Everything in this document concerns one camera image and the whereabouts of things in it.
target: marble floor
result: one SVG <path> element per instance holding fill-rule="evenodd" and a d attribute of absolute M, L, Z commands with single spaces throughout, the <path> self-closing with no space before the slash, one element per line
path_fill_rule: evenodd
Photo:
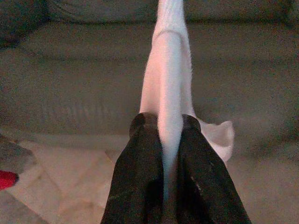
<path fill-rule="evenodd" d="M 5 198 L 0 215 L 1 210 L 2 214 L 7 211 L 5 206 L 12 206 L 16 209 L 10 215 L 27 217 L 18 224 L 100 223 L 120 151 L 29 141 L 19 145 L 29 149 L 37 162 L 20 174 L 14 187 L 0 192 L 1 199 Z M 228 171 L 253 224 L 299 223 L 298 161 L 278 154 L 233 156 Z"/>

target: sofa armrest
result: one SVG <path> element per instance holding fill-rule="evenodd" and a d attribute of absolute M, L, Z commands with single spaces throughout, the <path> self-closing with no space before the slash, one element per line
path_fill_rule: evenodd
<path fill-rule="evenodd" d="M 18 43 L 20 38 L 48 20 L 45 0 L 4 0 L 0 2 L 0 47 Z"/>

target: gray fabric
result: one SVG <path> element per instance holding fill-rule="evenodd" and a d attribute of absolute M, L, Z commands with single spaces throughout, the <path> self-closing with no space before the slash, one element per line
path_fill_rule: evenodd
<path fill-rule="evenodd" d="M 47 224 L 39 215 L 7 191 L 0 191 L 1 224 Z"/>
<path fill-rule="evenodd" d="M 150 21 L 157 0 L 47 0 L 51 19 L 65 22 Z"/>
<path fill-rule="evenodd" d="M 48 0 L 54 21 L 113 22 L 154 21 L 157 0 Z M 286 0 L 186 0 L 185 15 L 189 20 L 276 20 L 289 7 Z"/>
<path fill-rule="evenodd" d="M 47 20 L 44 0 L 0 2 L 0 46 L 18 42 L 20 37 Z"/>
<path fill-rule="evenodd" d="M 292 8 L 288 14 L 289 23 L 299 30 L 299 0 L 293 0 Z"/>
<path fill-rule="evenodd" d="M 188 24 L 194 63 L 294 57 L 298 39 L 284 25 Z M 51 22 L 27 36 L 22 49 L 58 60 L 147 60 L 154 24 L 80 25 Z"/>
<path fill-rule="evenodd" d="M 139 111 L 153 26 L 128 27 L 50 23 L 19 48 L 1 52 L 1 127 L 127 134 Z M 298 36 L 271 24 L 192 24 L 188 29 L 198 117 L 209 123 L 232 120 L 235 152 L 295 138 Z"/>
<path fill-rule="evenodd" d="M 185 14 L 192 20 L 271 21 L 281 18 L 287 0 L 186 0 Z"/>

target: sock cuff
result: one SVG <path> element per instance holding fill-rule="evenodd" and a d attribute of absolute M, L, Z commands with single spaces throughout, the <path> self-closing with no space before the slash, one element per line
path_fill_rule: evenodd
<path fill-rule="evenodd" d="M 178 33 L 183 39 L 188 39 L 183 0 L 159 1 L 157 22 L 152 42 L 165 31 Z"/>

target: red object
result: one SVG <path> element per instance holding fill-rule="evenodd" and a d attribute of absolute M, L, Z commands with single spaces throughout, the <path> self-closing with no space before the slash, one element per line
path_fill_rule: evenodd
<path fill-rule="evenodd" d="M 0 190 L 14 186 L 18 180 L 18 174 L 0 170 Z"/>

